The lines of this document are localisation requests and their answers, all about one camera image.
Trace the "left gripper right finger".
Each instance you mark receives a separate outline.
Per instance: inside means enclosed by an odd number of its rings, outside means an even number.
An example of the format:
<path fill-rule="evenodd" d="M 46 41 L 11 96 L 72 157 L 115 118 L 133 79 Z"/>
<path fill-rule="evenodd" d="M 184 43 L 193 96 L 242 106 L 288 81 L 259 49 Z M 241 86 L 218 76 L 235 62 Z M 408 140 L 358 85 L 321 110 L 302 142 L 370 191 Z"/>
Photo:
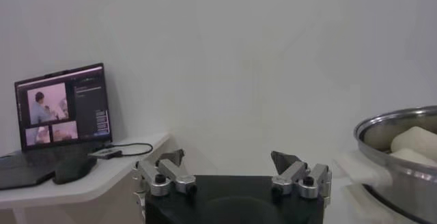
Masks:
<path fill-rule="evenodd" d="M 331 170 L 328 165 L 318 163 L 310 168 L 297 156 L 278 151 L 271 151 L 271 159 L 278 173 L 271 179 L 271 193 L 275 199 L 291 195 L 293 190 L 304 199 L 330 199 Z"/>

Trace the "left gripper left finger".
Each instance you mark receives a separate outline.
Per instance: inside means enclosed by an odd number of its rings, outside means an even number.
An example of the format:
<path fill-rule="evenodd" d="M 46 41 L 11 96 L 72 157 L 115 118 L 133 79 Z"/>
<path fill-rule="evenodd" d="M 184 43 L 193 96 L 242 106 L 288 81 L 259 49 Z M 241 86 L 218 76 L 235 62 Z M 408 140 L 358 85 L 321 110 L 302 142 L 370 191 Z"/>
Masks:
<path fill-rule="evenodd" d="M 185 151 L 179 149 L 161 154 L 154 163 L 150 160 L 137 161 L 134 170 L 154 197 L 167 196 L 172 188 L 190 197 L 197 192 L 197 179 L 181 168 L 184 157 Z"/>

